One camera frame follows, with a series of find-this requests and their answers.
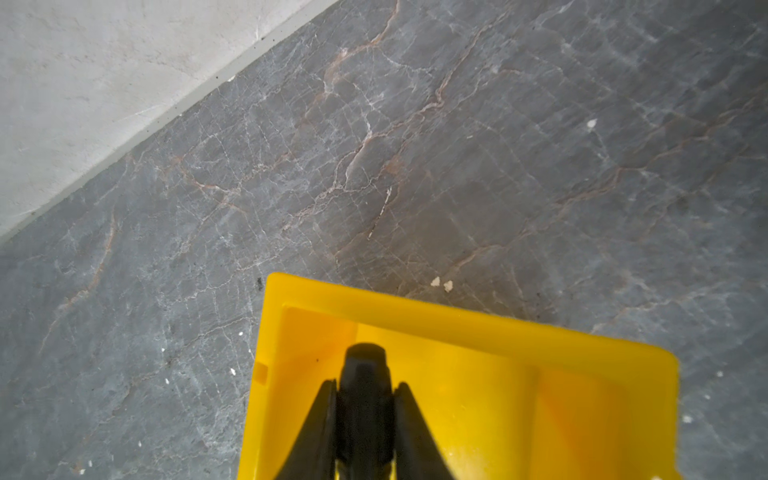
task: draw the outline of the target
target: white wall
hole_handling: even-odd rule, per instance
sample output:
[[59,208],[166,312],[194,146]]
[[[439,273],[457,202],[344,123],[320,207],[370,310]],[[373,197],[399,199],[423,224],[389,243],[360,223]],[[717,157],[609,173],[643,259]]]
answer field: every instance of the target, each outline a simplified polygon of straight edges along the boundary
[[0,241],[334,1],[0,2]]

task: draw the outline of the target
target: gray marble floor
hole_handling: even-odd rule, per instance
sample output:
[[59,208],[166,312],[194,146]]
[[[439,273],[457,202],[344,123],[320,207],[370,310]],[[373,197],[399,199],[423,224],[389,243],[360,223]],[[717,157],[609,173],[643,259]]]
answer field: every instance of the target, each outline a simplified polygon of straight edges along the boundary
[[768,478],[759,3],[342,0],[0,247],[0,478],[234,478],[273,271],[662,346]]

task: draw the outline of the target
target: black object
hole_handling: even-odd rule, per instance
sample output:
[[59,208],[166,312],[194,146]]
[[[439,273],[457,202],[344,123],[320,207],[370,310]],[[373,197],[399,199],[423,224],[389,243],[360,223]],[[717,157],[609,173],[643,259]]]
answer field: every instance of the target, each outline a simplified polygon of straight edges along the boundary
[[346,351],[336,381],[326,380],[276,480],[453,480],[406,383],[392,394],[384,349]]

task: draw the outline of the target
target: yellow bin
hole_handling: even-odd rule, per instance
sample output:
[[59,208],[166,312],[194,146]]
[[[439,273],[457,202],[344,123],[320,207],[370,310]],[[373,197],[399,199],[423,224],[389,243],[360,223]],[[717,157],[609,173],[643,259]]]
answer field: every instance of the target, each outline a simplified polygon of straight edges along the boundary
[[238,480],[273,480],[347,347],[386,350],[457,480],[678,480],[677,361],[601,338],[274,273]]

